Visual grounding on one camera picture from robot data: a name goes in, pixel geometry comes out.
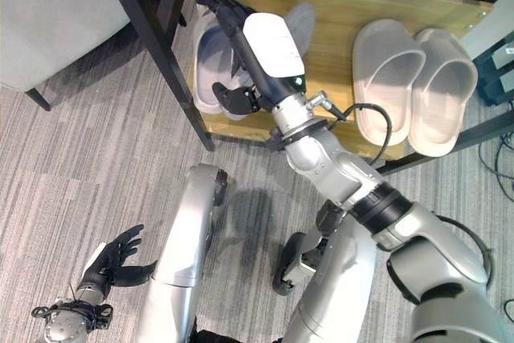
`black cable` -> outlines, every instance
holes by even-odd
[[[482,144],[483,142],[480,142],[479,143],[479,159],[480,159],[480,162],[482,162],[482,165],[485,166],[485,168],[487,170],[489,170],[491,173],[495,174],[496,176],[498,177],[503,177],[503,178],[507,178],[509,180],[514,180],[514,177],[513,176],[509,176],[508,174],[503,174],[503,173],[500,173],[497,168],[492,168],[491,166],[489,166],[487,164],[486,161],[483,160],[483,157],[482,157]],[[498,154],[498,150],[501,149],[501,142],[500,142],[500,146],[498,147],[498,149],[496,150],[496,154]]]
[[[375,158],[369,162],[370,165],[373,165],[380,157],[382,157],[382,154],[384,154],[386,151],[387,145],[391,139],[391,133],[393,132],[393,124],[391,123],[389,114],[387,114],[387,111],[383,107],[378,106],[377,104],[353,104],[342,112],[342,116],[337,115],[337,120],[328,127],[328,130],[332,130],[337,124],[339,124],[339,122],[345,121],[356,108],[367,108],[369,110],[374,110],[375,112],[379,112],[385,119],[387,129],[385,132],[384,143],[382,144],[382,147],[380,148],[380,151],[375,156]]]
[[[511,100],[508,102],[509,108],[511,110],[514,109],[514,102]],[[507,188],[505,188],[504,183],[502,182],[501,178],[506,178],[510,180],[512,183],[512,187],[514,189],[514,176],[509,176],[508,174],[503,174],[500,172],[500,154],[503,147],[506,147],[507,149],[510,149],[514,151],[514,146],[512,146],[512,137],[514,136],[514,132],[511,133],[505,133],[500,136],[500,143],[498,144],[498,148],[496,149],[495,159],[493,162],[493,167],[489,166],[486,161],[483,160],[482,157],[482,143],[479,144],[479,159],[485,168],[493,173],[496,176],[496,180],[498,181],[498,185],[500,185],[500,189],[505,195],[505,197],[511,201],[514,202],[514,197],[507,192]]]
[[[510,312],[508,311],[507,307],[510,303],[514,303],[514,299],[509,299],[507,300],[505,303],[504,303],[504,312],[505,312],[505,315],[507,315],[507,318],[512,322],[514,323],[514,316],[512,316],[510,314]]]
[[[458,221],[444,217],[444,216],[437,216],[441,221],[445,223],[449,223],[455,227],[458,227],[460,230],[464,231],[476,244],[476,246],[480,249],[480,254],[482,255],[482,261],[483,261],[483,269],[485,269],[485,272],[487,274],[487,283],[486,288],[489,289],[491,287],[492,281],[494,279],[495,275],[495,264],[494,264],[494,258],[492,256],[492,249],[486,245],[486,243],[478,236],[474,231],[472,231],[470,228],[466,227],[464,224],[459,223]]]

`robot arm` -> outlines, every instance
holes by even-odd
[[[58,298],[51,307],[36,307],[32,316],[45,320],[48,343],[84,343],[94,329],[108,329],[112,306],[107,300],[111,286],[133,287],[148,281],[157,261],[150,265],[123,267],[137,252],[143,225],[136,225],[110,243],[102,243],[90,258],[73,299]]]
[[[249,71],[254,93],[275,118],[275,135],[289,165],[352,215],[381,249],[392,252],[390,275],[417,305],[413,341],[512,341],[488,303],[487,275],[475,253],[437,216],[409,201],[374,168],[347,152],[326,123],[314,117],[312,109],[320,104],[344,118],[323,93],[306,98],[304,66],[284,21],[269,14],[245,17],[238,12],[241,5],[230,0],[197,1],[218,16]]]

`black wheel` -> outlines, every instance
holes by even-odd
[[[300,249],[300,245],[302,244],[304,237],[305,233],[293,233],[282,252],[280,252],[279,263],[277,264],[275,274],[273,275],[273,291],[281,296],[289,295],[295,287],[291,284],[291,281],[283,281],[282,278],[284,277],[284,273],[289,264],[292,263],[296,253]]]
[[[220,206],[225,201],[226,180],[228,175],[225,170],[219,170],[216,176],[216,191],[214,192],[214,206]]]

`gray carpet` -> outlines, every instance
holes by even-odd
[[[175,42],[184,70],[192,28],[181,29]],[[21,93],[0,91],[0,341],[37,341],[43,322],[30,317],[31,309],[70,296],[68,283],[78,282],[99,242],[144,223],[140,251],[129,262],[158,258],[185,173],[198,162],[218,165],[230,176],[226,205],[214,213],[198,323],[245,342],[282,336],[301,288],[278,297],[271,269],[280,245],[292,232],[306,231],[324,201],[289,169],[284,155],[221,140],[215,152],[205,151],[130,28],[39,90],[51,112]],[[465,125],[502,111],[484,108],[474,97]],[[489,160],[493,142],[484,146]],[[514,174],[513,160],[505,155],[505,173]],[[514,296],[514,204],[479,164],[476,148],[389,181],[480,234],[497,260],[492,304],[500,309]],[[378,256],[359,341],[407,342],[411,306],[387,276],[386,255]],[[144,287],[114,288],[112,326],[89,341],[132,341],[144,293]]]

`pair of slippers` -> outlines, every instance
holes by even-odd
[[[308,3],[301,3],[284,17],[284,21],[298,52],[304,56],[314,31],[314,8]],[[195,106],[207,114],[223,112],[232,120],[243,119],[244,115],[231,114],[225,110],[212,91],[212,85],[216,82],[220,82],[229,90],[253,85],[248,72],[238,67],[230,41],[212,12],[207,11],[200,17],[194,36],[193,101]]]
[[[414,150],[430,157],[453,149],[477,79],[475,65],[445,30],[426,29],[412,39],[400,22],[380,19],[353,45],[355,102],[388,112],[390,145],[409,137]],[[357,125],[366,140],[383,144],[386,123],[378,112],[357,110]]]

